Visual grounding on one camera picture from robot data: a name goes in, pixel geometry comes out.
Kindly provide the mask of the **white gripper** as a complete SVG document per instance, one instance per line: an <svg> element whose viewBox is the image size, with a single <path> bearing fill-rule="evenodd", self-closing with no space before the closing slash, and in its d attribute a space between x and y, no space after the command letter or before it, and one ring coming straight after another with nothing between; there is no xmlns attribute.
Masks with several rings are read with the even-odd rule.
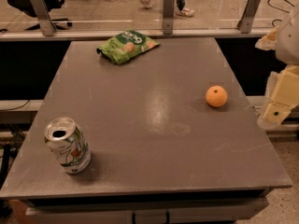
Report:
<svg viewBox="0 0 299 224"><path fill-rule="evenodd" d="M275 129L299 106L299 4L292 8L279 28L274 27L260 38L256 49L276 50L276 57L287 65L280 73L271 72L257 124Z"/></svg>

